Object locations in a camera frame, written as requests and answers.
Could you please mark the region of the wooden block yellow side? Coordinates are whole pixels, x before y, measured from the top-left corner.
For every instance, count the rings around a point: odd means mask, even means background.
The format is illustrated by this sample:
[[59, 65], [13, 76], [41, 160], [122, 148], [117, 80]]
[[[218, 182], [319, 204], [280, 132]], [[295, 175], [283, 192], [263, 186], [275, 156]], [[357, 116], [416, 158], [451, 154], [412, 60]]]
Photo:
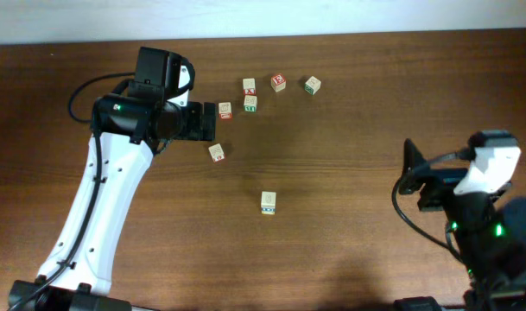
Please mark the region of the wooden block yellow side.
[[269, 215], [276, 213], [276, 192], [262, 191], [261, 212]]

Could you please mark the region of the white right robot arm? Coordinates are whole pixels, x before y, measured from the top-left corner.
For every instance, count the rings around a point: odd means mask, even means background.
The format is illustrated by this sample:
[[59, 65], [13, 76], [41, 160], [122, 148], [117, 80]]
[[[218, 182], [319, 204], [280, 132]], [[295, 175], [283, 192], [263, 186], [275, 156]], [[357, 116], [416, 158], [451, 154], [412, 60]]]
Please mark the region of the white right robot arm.
[[[466, 310], [526, 310], [526, 197], [497, 208], [511, 187], [521, 149], [506, 130], [473, 134], [467, 147], [423, 157], [410, 140], [403, 144], [403, 169], [391, 194], [399, 217], [415, 232], [448, 250], [466, 268]], [[413, 223], [397, 202], [419, 193], [422, 212], [444, 212], [444, 240]]]

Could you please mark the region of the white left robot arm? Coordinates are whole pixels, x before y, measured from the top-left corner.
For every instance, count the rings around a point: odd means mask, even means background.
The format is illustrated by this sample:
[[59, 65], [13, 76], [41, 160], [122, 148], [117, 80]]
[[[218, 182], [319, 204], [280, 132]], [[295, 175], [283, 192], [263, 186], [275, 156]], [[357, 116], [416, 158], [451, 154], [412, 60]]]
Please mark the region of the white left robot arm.
[[215, 138], [217, 107], [189, 100], [184, 56], [139, 50], [136, 69], [93, 104], [84, 174], [66, 223], [33, 282], [15, 281], [11, 310], [133, 310], [111, 298], [117, 244], [132, 198], [155, 156], [174, 141]]

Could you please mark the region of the wooden block red bottom edge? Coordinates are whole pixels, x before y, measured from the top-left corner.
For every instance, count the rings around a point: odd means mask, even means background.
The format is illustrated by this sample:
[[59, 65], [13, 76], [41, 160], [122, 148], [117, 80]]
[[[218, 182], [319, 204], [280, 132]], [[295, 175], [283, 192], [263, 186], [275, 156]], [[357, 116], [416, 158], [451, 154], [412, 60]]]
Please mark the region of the wooden block red bottom edge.
[[208, 148], [210, 156], [214, 162], [219, 162], [225, 159], [225, 152], [220, 143], [214, 144]]

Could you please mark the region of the wooden block green side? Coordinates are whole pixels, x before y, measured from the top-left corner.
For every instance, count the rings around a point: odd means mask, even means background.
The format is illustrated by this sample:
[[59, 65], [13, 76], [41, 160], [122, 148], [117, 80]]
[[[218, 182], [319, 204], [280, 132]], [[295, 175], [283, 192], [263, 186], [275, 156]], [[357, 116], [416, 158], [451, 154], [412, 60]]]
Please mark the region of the wooden block green side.
[[257, 111], [257, 96], [245, 95], [244, 96], [244, 109], [250, 112]]

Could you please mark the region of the wooden block red X side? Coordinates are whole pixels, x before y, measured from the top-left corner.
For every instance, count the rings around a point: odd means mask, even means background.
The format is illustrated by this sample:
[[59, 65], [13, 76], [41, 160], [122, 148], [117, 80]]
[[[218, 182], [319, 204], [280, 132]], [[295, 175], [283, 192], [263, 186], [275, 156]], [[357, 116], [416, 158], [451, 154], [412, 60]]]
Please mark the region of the wooden block red X side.
[[256, 95], [256, 81], [254, 78], [245, 78], [242, 80], [244, 95]]

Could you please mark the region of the red letter E block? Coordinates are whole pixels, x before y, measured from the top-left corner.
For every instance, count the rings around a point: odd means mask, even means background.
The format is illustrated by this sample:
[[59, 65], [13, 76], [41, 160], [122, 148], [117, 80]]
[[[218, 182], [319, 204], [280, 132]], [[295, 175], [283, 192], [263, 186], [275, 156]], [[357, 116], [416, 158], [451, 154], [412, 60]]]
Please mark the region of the red letter E block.
[[270, 78], [270, 84], [275, 92], [280, 92], [286, 88], [287, 81], [281, 73], [278, 73]]

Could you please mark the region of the wooden block green corner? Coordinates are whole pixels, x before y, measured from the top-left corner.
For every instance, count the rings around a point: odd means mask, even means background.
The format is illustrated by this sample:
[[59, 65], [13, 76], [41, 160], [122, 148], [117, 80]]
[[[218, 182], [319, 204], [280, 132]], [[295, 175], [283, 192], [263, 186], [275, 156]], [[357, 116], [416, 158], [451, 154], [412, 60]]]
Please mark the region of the wooden block green corner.
[[314, 95], [317, 91], [319, 91], [320, 87], [321, 87], [321, 81], [314, 76], [311, 76], [305, 82], [305, 85], [304, 85], [305, 91], [311, 95]]

